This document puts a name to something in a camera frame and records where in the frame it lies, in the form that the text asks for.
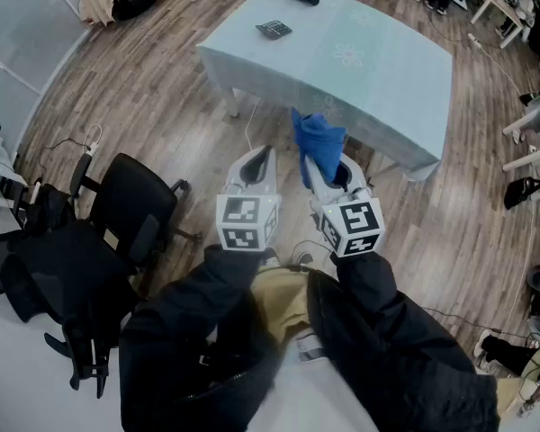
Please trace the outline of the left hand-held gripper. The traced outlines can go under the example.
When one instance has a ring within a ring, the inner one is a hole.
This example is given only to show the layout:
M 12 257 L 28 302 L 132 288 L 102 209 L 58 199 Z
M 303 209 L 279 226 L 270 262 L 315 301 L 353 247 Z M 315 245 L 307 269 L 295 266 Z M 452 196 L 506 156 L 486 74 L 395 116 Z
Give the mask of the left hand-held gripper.
M 264 251 L 279 221 L 277 154 L 269 145 L 250 150 L 230 167 L 216 199 L 220 243 L 230 251 Z

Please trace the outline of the white table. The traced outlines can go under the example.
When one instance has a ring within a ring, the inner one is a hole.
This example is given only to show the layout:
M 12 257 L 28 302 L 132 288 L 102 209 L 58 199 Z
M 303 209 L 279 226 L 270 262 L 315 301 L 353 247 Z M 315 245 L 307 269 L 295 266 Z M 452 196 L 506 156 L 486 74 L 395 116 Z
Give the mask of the white table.
M 540 96 L 533 100 L 533 105 L 529 106 L 528 112 L 520 119 L 512 122 L 502 130 L 504 136 L 520 135 L 522 131 L 532 130 L 540 134 Z M 502 166 L 502 171 L 507 173 L 511 170 L 524 167 L 540 165 L 540 148 L 536 151 L 529 151 L 523 157 L 508 162 Z

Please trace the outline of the person's right forearm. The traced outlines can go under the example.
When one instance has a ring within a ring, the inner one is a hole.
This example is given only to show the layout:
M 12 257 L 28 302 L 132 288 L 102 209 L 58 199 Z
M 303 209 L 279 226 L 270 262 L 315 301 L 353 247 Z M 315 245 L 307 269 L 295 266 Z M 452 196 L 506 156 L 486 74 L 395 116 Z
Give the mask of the person's right forearm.
M 380 432 L 498 432 L 497 382 L 371 252 L 308 274 L 310 324 Z

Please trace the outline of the black calculator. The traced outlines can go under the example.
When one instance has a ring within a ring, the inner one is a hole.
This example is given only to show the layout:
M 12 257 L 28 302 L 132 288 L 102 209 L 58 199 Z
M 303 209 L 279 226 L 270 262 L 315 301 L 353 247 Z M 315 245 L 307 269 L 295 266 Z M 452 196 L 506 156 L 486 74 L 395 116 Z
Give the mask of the black calculator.
M 276 41 L 293 32 L 291 28 L 278 20 L 257 24 L 256 28 L 269 40 Z

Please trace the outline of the person's white shirt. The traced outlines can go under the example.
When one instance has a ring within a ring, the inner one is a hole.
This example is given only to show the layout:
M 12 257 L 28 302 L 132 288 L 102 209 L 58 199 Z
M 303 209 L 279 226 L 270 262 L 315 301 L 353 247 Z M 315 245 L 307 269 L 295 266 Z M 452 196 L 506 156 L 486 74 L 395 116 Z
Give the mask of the person's white shirt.
M 379 432 L 307 328 L 286 347 L 247 432 Z

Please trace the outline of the person's left forearm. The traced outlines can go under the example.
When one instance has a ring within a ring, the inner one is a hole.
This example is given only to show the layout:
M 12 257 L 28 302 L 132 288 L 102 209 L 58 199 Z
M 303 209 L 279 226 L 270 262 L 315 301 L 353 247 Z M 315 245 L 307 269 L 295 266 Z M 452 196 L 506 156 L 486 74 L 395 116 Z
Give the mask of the person's left forearm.
M 124 432 L 246 432 L 280 362 L 250 291 L 259 252 L 219 245 L 130 317 L 119 338 Z

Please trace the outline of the white-legged wooden table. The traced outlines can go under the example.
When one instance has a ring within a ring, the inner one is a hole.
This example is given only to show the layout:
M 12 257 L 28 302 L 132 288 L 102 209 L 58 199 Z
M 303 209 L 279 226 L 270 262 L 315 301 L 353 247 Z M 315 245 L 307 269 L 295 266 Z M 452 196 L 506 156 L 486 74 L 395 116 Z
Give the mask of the white-legged wooden table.
M 475 24 L 490 6 L 498 8 L 509 20 L 508 28 L 500 31 L 501 49 L 505 49 L 520 33 L 528 35 L 535 23 L 535 0 L 484 0 L 473 15 L 471 24 Z

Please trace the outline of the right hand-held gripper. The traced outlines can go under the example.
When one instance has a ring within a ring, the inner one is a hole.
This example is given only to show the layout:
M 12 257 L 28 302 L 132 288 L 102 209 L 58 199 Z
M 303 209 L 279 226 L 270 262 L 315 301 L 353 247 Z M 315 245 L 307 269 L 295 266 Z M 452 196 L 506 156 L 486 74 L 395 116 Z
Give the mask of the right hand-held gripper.
M 337 257 L 351 257 L 378 251 L 384 241 L 381 205 L 367 187 L 363 169 L 352 159 L 339 163 L 339 186 L 328 183 L 315 160 L 304 160 L 310 190 L 314 196 L 335 196 L 318 209 L 318 229 Z

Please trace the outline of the blue cloth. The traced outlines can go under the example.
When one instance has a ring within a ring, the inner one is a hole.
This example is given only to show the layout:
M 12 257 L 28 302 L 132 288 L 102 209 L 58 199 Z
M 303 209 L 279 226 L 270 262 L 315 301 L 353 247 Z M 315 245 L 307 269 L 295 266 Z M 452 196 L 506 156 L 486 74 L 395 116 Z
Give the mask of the blue cloth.
M 295 142 L 300 152 L 302 183 L 311 188 L 311 180 L 305 166 L 305 158 L 312 158 L 326 176 L 328 183 L 335 179 L 340 157 L 344 148 L 347 130 L 328 123 L 322 113 L 302 115 L 292 108 L 292 126 Z

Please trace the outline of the person's tan trousers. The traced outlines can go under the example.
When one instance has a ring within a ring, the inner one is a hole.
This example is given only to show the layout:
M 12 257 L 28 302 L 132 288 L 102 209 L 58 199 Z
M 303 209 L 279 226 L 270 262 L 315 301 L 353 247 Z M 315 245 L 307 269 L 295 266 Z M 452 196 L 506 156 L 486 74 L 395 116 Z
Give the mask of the person's tan trousers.
M 309 271 L 294 267 L 262 266 L 251 284 L 256 306 L 267 330 L 279 346 L 307 329 Z

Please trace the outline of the black bag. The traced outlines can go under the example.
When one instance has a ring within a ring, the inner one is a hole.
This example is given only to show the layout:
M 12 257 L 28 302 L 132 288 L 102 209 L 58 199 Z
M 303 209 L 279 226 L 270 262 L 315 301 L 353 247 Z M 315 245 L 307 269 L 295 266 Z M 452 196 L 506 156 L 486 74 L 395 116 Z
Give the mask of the black bag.
M 507 210 L 526 201 L 533 193 L 540 190 L 540 179 L 527 176 L 508 184 L 504 194 L 504 206 Z
M 485 354 L 485 361 L 502 365 L 515 375 L 521 375 L 527 364 L 538 351 L 535 347 L 515 346 L 494 336 L 487 336 L 478 348 Z

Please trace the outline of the table with light blue tablecloth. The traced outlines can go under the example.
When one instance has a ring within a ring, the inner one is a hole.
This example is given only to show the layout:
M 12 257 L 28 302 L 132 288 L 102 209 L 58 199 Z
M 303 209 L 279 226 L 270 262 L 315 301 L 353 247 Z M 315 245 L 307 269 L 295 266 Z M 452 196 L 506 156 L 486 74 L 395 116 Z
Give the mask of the table with light blue tablecloth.
M 269 40 L 256 28 L 273 20 L 292 33 Z M 366 4 L 247 0 L 197 51 L 231 115 L 238 90 L 304 115 L 322 113 L 413 181 L 442 159 L 452 56 Z

